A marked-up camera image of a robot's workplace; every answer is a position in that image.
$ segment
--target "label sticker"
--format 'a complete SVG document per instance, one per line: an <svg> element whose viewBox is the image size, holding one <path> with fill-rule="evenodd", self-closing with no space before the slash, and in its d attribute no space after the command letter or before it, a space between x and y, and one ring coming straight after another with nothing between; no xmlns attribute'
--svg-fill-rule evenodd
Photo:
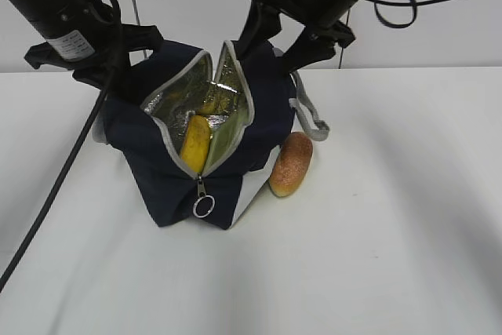
<svg viewBox="0 0 502 335"><path fill-rule="evenodd" d="M96 52L80 31L72 31L63 37L48 39L47 42L65 60L82 60Z"/></svg>

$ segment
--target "lunch bag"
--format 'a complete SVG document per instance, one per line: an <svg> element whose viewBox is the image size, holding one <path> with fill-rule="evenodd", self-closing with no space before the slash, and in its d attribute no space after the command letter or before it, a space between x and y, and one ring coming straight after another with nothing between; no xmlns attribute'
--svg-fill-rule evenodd
<svg viewBox="0 0 502 335"><path fill-rule="evenodd" d="M107 98L94 137L122 151L159 227L192 216L231 227L271 175L297 111L308 136L327 138L300 76L284 75L278 54L265 42L239 61L234 43L225 42L213 77L209 53L165 41L124 78L129 100ZM214 132L197 173L179 153L190 117L201 113Z"/></svg>

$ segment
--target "gray zipper trim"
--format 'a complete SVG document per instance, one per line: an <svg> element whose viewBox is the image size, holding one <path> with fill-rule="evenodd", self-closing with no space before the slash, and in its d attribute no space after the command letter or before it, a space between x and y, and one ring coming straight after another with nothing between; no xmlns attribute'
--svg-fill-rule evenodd
<svg viewBox="0 0 502 335"><path fill-rule="evenodd" d="M222 59L224 54L226 52L229 52L232 60L235 63L235 68L237 69L237 75L242 83L242 88L244 90L244 94L246 95L246 101L248 103L248 122L239 130L236 138L234 138L234 141L232 142L232 146L227 149L227 151L224 153L221 158L212 164L208 169L204 169L202 172L202 177L207 177L210 175L212 172L214 172L216 169L218 169L225 161L230 158L231 155L234 154L234 152L237 150L238 146L240 145L242 141L242 137L244 136L244 132L246 131L246 128L251 125L254 121L254 103L253 103L253 97L251 96L251 91L249 90L249 85L246 80L246 77L244 75L244 71L242 70L241 63L237 60L237 54L235 53L235 48L234 44L231 41L225 41L224 42L224 47L221 50L220 54L220 62L218 63L218 68L216 70L216 75L215 75L215 82L220 82L220 76L221 76L221 71L223 69L223 63L224 60Z"/></svg>
<svg viewBox="0 0 502 335"><path fill-rule="evenodd" d="M140 105L142 109L144 109L150 101L152 101L161 91L163 91L166 88L169 88L176 80L181 78L183 75L185 75L190 69L192 69L201 59L207 59L208 60L208 70L207 70L207 78L208 80L211 80L213 77L213 60L211 59L211 55L207 51L200 51L197 53L197 55L190 61L187 66L183 68L180 72L178 72L176 75L174 75L170 80L159 86L155 91L150 93L150 95L143 101L143 103ZM156 117L151 117L155 124L157 125L158 129L160 129L160 133L162 135L162 141L164 141L164 145L166 146L167 153L169 153L169 156L171 156L171 159L173 162L176 164L180 170L185 172L190 178L193 180L196 180L198 175L196 172L194 172L190 167L187 165L183 159L176 153L176 148L173 145L173 141L171 140L171 136L169 135L169 131L167 129L166 124L161 121L160 119Z"/></svg>

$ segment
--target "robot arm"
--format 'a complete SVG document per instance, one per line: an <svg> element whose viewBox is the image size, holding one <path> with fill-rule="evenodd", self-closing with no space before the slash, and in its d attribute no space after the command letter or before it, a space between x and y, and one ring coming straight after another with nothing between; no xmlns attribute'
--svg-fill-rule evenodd
<svg viewBox="0 0 502 335"><path fill-rule="evenodd" d="M104 63L114 43L112 9L101 0L10 0L47 41L33 46L25 56L33 67L52 64L75 70L74 78L101 87ZM340 17L358 0L251 0L248 20L237 43L239 59L281 30L279 13L305 26L291 48L280 58L291 72L326 60L334 46L354 40ZM156 27L123 26L124 56L129 51L159 48L162 36Z"/></svg>
<svg viewBox="0 0 502 335"><path fill-rule="evenodd" d="M251 0L248 20L238 40L239 59L263 41L281 31L283 13L305 26L304 31L282 58L285 72L330 59L334 46L349 46L355 36L339 21L358 0Z"/></svg>

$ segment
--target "white wall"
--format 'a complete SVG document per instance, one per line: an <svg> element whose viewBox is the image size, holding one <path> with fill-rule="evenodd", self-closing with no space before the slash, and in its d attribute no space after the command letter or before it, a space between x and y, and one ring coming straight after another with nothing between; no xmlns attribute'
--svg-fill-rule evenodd
<svg viewBox="0 0 502 335"><path fill-rule="evenodd" d="M380 24L370 3L359 2L350 22L358 39L345 51L344 67L500 66L501 4L456 0L428 5L419 9L412 27L395 30ZM380 9L394 22L411 18L409 9Z"/></svg>
<svg viewBox="0 0 502 335"><path fill-rule="evenodd" d="M123 20L133 22L130 0L119 0ZM165 38L200 46L213 55L224 39L237 38L246 21L249 0L137 0L144 24L158 25ZM501 65L501 0L460 0L420 9L415 25L392 30L379 24L373 7L358 3L350 25L357 41L345 52L344 67ZM31 71L23 61L40 36L6 1L0 0L0 71ZM407 9L383 7L391 20L404 21ZM285 19L274 42L288 47L301 27ZM336 67L338 59L316 64Z"/></svg>

